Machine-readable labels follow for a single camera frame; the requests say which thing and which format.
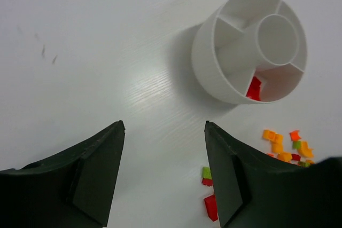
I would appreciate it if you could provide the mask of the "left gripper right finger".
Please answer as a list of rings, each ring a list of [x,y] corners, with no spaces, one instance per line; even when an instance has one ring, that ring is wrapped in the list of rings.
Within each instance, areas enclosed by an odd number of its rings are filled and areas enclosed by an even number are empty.
[[[205,143],[222,227],[341,227],[341,157],[300,167],[209,121]]]

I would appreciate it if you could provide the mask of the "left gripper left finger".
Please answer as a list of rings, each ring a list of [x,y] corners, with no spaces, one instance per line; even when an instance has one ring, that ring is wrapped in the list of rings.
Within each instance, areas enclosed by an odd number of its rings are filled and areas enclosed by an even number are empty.
[[[106,227],[124,140],[116,121],[55,155],[1,171],[1,227]]]

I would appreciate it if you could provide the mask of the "red arch lego piece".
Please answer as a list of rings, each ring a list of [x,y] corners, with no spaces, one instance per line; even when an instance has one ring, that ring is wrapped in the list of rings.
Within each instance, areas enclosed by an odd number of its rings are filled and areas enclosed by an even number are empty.
[[[218,211],[215,195],[212,194],[204,199],[204,204],[208,217],[211,221],[215,222],[218,220]]]

